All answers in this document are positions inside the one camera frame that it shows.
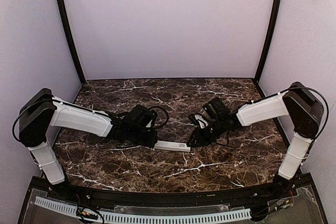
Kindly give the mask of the white remote control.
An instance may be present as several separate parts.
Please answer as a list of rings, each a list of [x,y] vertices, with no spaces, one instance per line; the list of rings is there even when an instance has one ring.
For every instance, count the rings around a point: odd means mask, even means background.
[[[191,148],[186,145],[186,143],[178,142],[168,142],[168,141],[157,141],[154,149],[165,150],[165,151],[176,151],[176,152],[190,152]]]

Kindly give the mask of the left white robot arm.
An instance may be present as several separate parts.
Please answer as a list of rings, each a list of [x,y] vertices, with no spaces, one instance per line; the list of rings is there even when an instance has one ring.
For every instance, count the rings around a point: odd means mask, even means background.
[[[142,105],[119,114],[97,111],[66,102],[54,96],[50,89],[43,88],[21,108],[12,130],[19,130],[14,138],[28,148],[47,180],[57,185],[65,182],[66,175],[47,141],[50,127],[153,148],[158,139],[154,128],[156,118],[154,110]]]

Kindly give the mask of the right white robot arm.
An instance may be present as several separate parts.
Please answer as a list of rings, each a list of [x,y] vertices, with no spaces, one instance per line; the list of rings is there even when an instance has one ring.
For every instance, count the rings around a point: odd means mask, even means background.
[[[203,105],[203,110],[207,113],[207,118],[199,113],[192,113],[188,117],[195,125],[186,143],[188,147],[217,143],[223,134],[257,122],[282,116],[291,118],[293,137],[269,190],[275,197],[283,196],[293,185],[297,170],[308,158],[330,113],[324,96],[301,82],[294,82],[289,88],[268,97],[247,102],[234,112],[218,97]]]

